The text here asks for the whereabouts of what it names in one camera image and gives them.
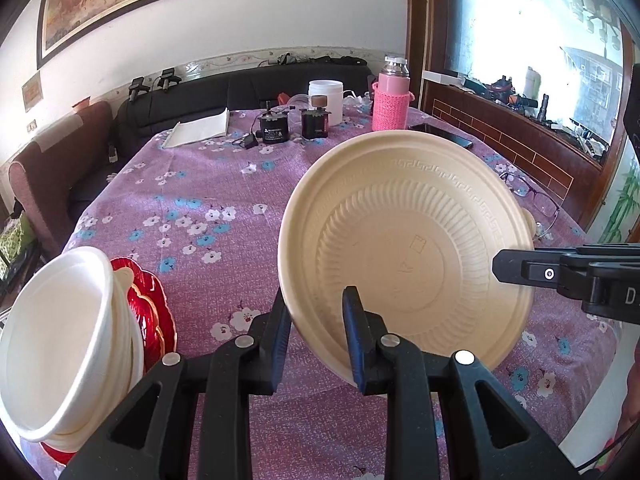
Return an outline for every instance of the silver screw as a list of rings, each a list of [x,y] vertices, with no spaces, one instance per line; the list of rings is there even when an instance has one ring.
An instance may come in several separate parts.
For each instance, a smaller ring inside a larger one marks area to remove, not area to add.
[[[250,335],[239,335],[236,337],[236,346],[238,348],[249,348],[252,344],[254,344],[254,338]]]
[[[165,354],[162,358],[162,364],[164,366],[173,366],[177,365],[180,362],[180,354],[177,352],[169,352]]]
[[[456,352],[456,361],[461,365],[470,365],[476,360],[476,357],[469,350],[459,350]]]
[[[400,338],[396,334],[385,334],[380,338],[382,346],[398,346],[400,344]]]

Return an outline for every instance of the brown cap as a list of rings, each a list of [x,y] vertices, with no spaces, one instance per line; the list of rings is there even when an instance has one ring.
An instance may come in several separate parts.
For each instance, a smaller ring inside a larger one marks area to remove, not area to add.
[[[312,95],[311,105],[313,108],[326,108],[327,98],[326,95]]]

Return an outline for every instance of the green bamboo plant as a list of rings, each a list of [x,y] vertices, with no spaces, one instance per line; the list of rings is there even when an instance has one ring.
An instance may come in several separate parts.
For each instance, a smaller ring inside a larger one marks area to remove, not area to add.
[[[640,209],[638,191],[640,191],[640,168],[638,162],[634,160],[629,172],[625,175],[625,185],[620,191],[618,203],[598,243],[618,244],[626,241],[626,235],[625,237],[622,235],[621,225],[628,216],[635,214]]]

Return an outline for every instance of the window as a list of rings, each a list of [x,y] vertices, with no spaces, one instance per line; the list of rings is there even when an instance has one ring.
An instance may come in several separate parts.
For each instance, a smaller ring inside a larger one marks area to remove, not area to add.
[[[524,92],[541,75],[547,118],[610,142],[622,90],[620,21],[607,0],[457,0],[447,69],[483,83],[503,75]]]

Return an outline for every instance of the pink thermos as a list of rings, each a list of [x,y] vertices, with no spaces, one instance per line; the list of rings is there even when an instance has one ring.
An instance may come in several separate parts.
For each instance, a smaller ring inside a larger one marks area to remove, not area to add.
[[[404,57],[385,57],[378,76],[378,90],[389,95],[405,95],[409,91],[409,67]]]
[[[372,129],[404,130],[409,103],[414,95],[409,92],[409,68],[404,57],[385,57],[385,65],[378,82],[373,83]]]

